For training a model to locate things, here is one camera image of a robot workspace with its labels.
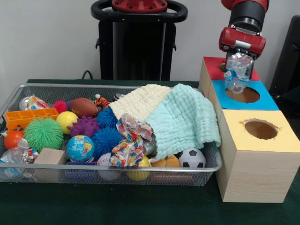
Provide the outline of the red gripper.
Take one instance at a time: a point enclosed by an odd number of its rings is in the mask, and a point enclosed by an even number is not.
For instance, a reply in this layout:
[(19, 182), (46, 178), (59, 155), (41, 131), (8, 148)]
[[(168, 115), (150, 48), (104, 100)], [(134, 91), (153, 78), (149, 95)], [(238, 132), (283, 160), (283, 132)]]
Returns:
[(252, 79), (255, 59), (258, 59), (266, 45), (266, 38), (259, 35), (252, 35), (234, 28), (225, 27), (219, 38), (219, 49), (226, 53), (225, 64), (228, 63), (232, 53), (238, 51), (248, 54), (250, 65), (247, 68), (247, 75)]

